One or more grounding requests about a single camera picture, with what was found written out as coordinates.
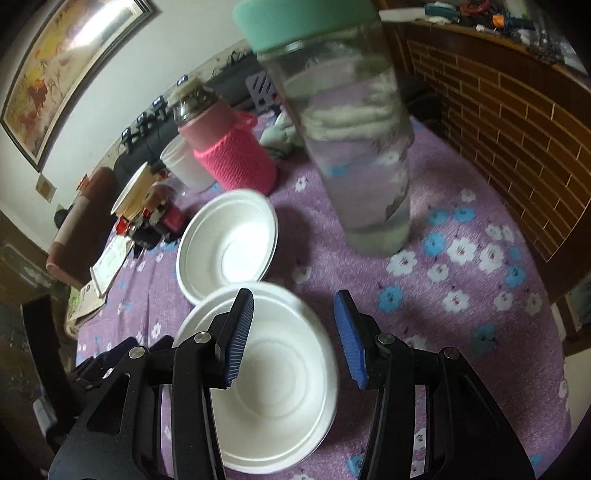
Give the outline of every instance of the white bowl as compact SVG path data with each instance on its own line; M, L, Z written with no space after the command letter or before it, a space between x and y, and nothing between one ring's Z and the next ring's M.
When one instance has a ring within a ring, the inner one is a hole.
M223 464L273 473L306 458L335 418L339 375L318 317L294 294L258 282L216 291L185 319L174 346L228 312L241 288L254 295L254 316L238 378L211 390Z
M278 235L269 200L254 190L233 190L213 199L189 223L177 254L177 281L197 305L234 283L261 280Z

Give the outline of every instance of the framed painting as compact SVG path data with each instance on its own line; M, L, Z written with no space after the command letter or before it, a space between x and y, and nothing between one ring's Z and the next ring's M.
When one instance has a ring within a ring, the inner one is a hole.
M37 171L76 96L154 13L147 0L63 0L51 12L18 68L0 118Z

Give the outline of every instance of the paper document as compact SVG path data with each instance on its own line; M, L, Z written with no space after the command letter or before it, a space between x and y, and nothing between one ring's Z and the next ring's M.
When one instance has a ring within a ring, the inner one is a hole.
M90 277L100 298L107 295L133 245L134 241L131 238L116 235L106 246L97 262L90 268Z

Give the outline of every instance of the light switch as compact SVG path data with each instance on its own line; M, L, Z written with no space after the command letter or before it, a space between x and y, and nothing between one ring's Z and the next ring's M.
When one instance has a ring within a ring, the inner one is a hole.
M49 203L53 200L53 196L56 192L56 188L42 174L39 175L35 190L38 191Z

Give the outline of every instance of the blue flower print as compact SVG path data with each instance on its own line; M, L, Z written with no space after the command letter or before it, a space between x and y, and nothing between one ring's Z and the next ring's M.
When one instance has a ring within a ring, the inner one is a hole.
M329 177L344 177L345 175L347 175L347 167L339 165L329 167L328 175Z
M476 214L472 207L458 207L453 211L453 217L461 223L468 223L474 220Z
M378 308L384 313L393 312L400 308L403 298L400 287L385 287L379 293Z
M509 265L505 283L511 288L517 288L525 280L525 271L517 265Z
M349 468L349 472L351 472L355 478L359 476L361 473L361 466L363 465L363 457L361 455L355 455L347 460L347 467Z
M445 210L431 209L427 218L431 225L439 226L447 222L447 212Z
M521 252L517 247L509 247L509 256L516 262L521 260Z
M173 250L175 250L178 247L178 240L175 240L174 242L170 242L169 244L164 244L162 246L162 250L165 252L171 252Z
M480 325L472 333L470 353L473 356L481 357L492 352L496 347L496 333L498 329L491 323Z
M445 237L436 232L428 234L423 240L423 250L429 257L436 257L445 250Z
M544 456L541 453L536 453L535 455L532 455L530 457L531 466L536 473L538 473L537 470L538 470L538 467L540 466L540 462L542 461L543 458L544 458Z

